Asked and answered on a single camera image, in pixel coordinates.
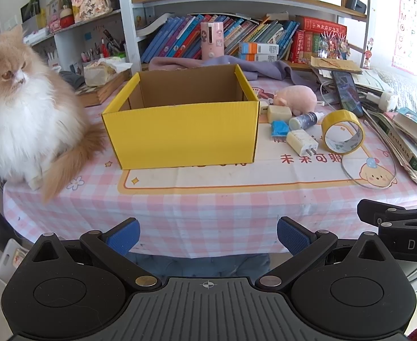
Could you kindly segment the yellow tape roll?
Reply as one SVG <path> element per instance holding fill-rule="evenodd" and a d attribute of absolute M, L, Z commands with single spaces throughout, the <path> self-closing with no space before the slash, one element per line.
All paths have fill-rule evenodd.
<path fill-rule="evenodd" d="M 321 122 L 321 129 L 322 143 L 328 151 L 338 155 L 355 152 L 365 137 L 356 115 L 344 109 L 327 114 Z"/>

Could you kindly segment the white USB wall charger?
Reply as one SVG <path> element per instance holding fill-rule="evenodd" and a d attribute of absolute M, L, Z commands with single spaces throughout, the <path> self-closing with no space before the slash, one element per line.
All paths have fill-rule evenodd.
<path fill-rule="evenodd" d="M 286 142 L 299 156 L 316 155 L 319 147 L 319 143 L 303 129 L 290 131 Z"/>

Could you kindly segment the blue sponge piece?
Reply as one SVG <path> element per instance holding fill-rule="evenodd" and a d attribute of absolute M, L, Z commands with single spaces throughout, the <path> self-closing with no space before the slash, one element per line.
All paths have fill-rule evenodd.
<path fill-rule="evenodd" d="M 285 139 L 289 133 L 289 126 L 285 121 L 276 120 L 271 122 L 271 137 Z"/>

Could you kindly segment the blue white spray bottle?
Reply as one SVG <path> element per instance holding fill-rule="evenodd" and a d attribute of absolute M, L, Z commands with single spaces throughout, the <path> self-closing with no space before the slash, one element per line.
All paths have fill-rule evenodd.
<path fill-rule="evenodd" d="M 295 130 L 306 130 L 316 125 L 323 117 L 324 113 L 321 112 L 309 112 L 296 117 L 290 118 L 289 129 Z"/>

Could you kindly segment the beige rectangular block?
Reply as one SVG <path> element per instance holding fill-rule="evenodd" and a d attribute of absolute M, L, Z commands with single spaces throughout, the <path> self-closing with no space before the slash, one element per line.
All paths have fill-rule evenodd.
<path fill-rule="evenodd" d="M 269 105 L 267 109 L 268 123 L 274 121 L 288 122 L 293 117 L 291 109 L 282 105 Z"/>

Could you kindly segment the pink plush toy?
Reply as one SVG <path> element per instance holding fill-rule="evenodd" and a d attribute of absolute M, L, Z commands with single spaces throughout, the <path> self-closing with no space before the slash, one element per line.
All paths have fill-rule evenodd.
<path fill-rule="evenodd" d="M 277 91 L 273 104 L 289 107 L 293 115 L 302 115 L 315 111 L 317 97 L 308 86 L 288 86 Z"/>

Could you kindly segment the pink checkered table mat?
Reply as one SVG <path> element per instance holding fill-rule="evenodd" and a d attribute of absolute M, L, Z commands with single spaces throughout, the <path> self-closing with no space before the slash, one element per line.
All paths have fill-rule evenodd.
<path fill-rule="evenodd" d="M 309 229 L 344 238 L 366 230 L 356 212 L 362 199 L 417 208 L 417 186 L 373 130 L 354 153 L 319 147 L 299 156 L 258 124 L 250 164 L 124 170 L 112 149 L 49 202 L 25 184 L 4 187 L 4 214 L 25 238 L 45 232 L 75 239 L 128 217 L 141 225 L 135 252 L 182 258 L 282 251 L 276 224 L 289 216 Z"/>

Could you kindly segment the white power adapter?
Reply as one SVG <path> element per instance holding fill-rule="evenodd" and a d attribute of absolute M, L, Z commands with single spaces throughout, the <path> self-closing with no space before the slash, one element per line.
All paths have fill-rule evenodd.
<path fill-rule="evenodd" d="M 381 95 L 368 92 L 366 99 L 378 105 L 379 109 L 383 112 L 395 111 L 398 104 L 398 96 L 392 92 L 383 92 Z"/>

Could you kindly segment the black smartphone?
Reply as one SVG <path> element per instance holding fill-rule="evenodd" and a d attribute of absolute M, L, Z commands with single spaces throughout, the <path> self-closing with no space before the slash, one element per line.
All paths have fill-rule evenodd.
<path fill-rule="evenodd" d="M 362 105 L 352 75 L 349 72 L 332 71 L 332 78 L 343 109 L 352 112 L 358 118 L 363 117 Z"/>

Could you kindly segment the brown paper envelope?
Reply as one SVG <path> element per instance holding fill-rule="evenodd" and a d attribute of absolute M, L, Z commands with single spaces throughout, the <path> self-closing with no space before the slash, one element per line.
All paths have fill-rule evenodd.
<path fill-rule="evenodd" d="M 312 68 L 361 74 L 362 69 L 352 60 L 311 57 Z"/>

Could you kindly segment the wooden chess box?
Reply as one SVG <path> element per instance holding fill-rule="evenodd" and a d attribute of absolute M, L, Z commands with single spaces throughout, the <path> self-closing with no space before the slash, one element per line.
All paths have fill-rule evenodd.
<path fill-rule="evenodd" d="M 76 91 L 76 95 L 84 107 L 93 107 L 101 105 L 107 100 L 119 87 L 131 78 L 129 71 L 117 74 L 112 80 L 98 87 L 83 85 Z"/>

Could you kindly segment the yellow cardboard box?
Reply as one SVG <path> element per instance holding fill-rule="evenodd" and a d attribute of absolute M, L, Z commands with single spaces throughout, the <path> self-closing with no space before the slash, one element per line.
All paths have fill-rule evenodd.
<path fill-rule="evenodd" d="M 138 72 L 102 119 L 124 170 L 248 164 L 259 100 L 238 65 Z"/>

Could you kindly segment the purple pink cloth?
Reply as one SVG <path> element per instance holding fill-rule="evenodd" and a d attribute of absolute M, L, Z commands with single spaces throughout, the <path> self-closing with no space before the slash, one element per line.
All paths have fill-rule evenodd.
<path fill-rule="evenodd" d="M 308 86 L 316 91 L 317 84 L 314 79 L 305 79 L 283 61 L 250 62 L 231 55 L 224 55 L 208 60 L 154 57 L 148 64 L 148 70 L 178 70 L 186 68 L 199 68 L 212 65 L 238 65 L 244 72 L 248 81 L 255 81 L 259 77 L 274 80 L 289 80 L 295 86 Z"/>

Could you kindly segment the grey wooden bookshelf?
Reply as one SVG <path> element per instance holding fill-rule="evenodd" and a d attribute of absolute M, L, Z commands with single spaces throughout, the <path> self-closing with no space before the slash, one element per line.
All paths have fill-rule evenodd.
<path fill-rule="evenodd" d="M 160 15 L 171 13 L 232 13 L 242 17 L 262 18 L 268 13 L 306 15 L 338 22 L 340 18 L 369 23 L 370 17 L 342 6 L 318 0 L 119 0 L 120 8 L 86 22 L 79 22 L 47 37 L 54 39 L 61 68 L 69 70 L 82 62 L 81 53 L 87 48 L 82 28 L 93 26 L 100 19 L 120 14 L 126 46 L 127 61 L 132 72 L 140 72 L 142 64 L 138 43 L 146 38 L 143 25 L 150 25 Z"/>

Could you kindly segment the pink doll figurine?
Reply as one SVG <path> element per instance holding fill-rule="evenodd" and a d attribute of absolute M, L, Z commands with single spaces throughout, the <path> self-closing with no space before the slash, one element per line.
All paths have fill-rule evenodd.
<path fill-rule="evenodd" d="M 112 11 L 111 0 L 71 0 L 74 21 L 85 22 Z"/>

